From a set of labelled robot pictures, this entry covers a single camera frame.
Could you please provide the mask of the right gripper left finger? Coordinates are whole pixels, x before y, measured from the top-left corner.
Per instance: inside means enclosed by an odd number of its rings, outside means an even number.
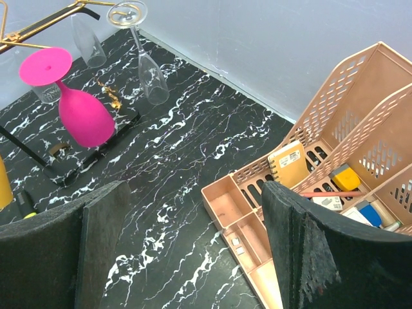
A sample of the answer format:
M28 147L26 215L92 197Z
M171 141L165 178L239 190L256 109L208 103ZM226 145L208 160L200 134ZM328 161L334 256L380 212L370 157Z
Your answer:
M1 308L99 308L130 195L114 181L1 226Z

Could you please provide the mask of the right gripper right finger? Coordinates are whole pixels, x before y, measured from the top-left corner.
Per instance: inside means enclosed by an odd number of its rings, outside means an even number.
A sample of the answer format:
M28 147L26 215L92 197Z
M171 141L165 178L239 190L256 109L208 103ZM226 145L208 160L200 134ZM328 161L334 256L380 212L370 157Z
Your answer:
M284 308L410 308L411 238L337 214L275 181L262 209Z

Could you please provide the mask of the orange plastic wine glass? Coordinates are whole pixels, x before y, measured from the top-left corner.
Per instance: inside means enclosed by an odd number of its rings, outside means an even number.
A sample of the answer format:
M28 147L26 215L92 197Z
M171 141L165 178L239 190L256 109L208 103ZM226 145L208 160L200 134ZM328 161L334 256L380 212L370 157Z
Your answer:
M0 208L3 210L13 201L14 196L3 159L0 158Z

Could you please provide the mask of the gold wire wine glass rack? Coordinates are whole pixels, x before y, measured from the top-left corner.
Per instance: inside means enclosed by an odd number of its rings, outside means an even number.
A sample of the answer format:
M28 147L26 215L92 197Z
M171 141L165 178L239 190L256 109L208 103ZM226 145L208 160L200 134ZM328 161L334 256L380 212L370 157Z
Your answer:
M34 35L44 31L45 29L51 27L52 25L58 23L59 21L73 15L76 13L84 13L92 18L99 20L100 15L93 10L86 7L87 4L100 5L100 6L113 6L113 3L102 2L102 1L75 1L74 3L62 8L61 10L51 14L40 21L37 21L30 26L22 29L20 32L15 32L11 37L1 38L1 53L4 53L16 46L27 47L27 48L37 48L44 49L46 53L52 54L54 48L51 46L41 46L38 44L26 44L25 41ZM65 66L62 62L58 63L60 68L51 74L41 73L39 76L35 77L34 82L30 82L31 86L47 86L49 84L56 83L60 81L65 74L71 68L71 62L68 62ZM42 168L43 173L55 184L60 187L66 187L71 184L77 175L93 165L100 158L103 157L116 142L118 142L126 132L131 129L139 120L141 119L140 113L130 114L126 118L126 123L118 131L114 133L108 140L99 145L96 150L94 150L85 160L81 161L78 167L74 169L68 169L67 166L62 164L53 164L45 161L40 157L35 151L30 149L26 144L15 137L11 132L7 131L4 127L1 127L1 135L7 138L11 143L17 146L21 151L26 153L32 160L35 161L36 165Z

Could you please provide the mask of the pink plastic wine glass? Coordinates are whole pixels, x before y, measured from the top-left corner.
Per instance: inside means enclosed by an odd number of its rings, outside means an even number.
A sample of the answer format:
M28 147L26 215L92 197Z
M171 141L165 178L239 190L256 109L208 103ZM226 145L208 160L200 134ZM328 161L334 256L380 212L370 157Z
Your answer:
M29 85L41 73L56 72L62 62L65 66L73 62L68 50L52 47L52 54L41 49L22 62L19 76ZM115 121L100 100L85 91L67 87L62 79L56 82L61 90L58 104L61 122L73 139L82 147L98 147L105 143L115 132Z

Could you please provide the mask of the clear wine glass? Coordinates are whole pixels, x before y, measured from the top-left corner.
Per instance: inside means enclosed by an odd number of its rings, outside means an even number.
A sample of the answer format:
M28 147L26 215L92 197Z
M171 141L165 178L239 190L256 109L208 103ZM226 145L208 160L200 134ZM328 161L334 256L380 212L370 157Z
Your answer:
M32 90L45 104L56 103L61 98L61 90L55 82L45 86L32 86Z
M103 47L95 32L76 14L71 16L71 30L75 45L89 68L99 68L107 60Z
M113 5L107 20L118 29L129 29L138 50L138 78L146 99L152 105L160 105L169 98L166 79L151 56L143 48L139 38L139 26L146 19L147 6L142 1L122 1Z

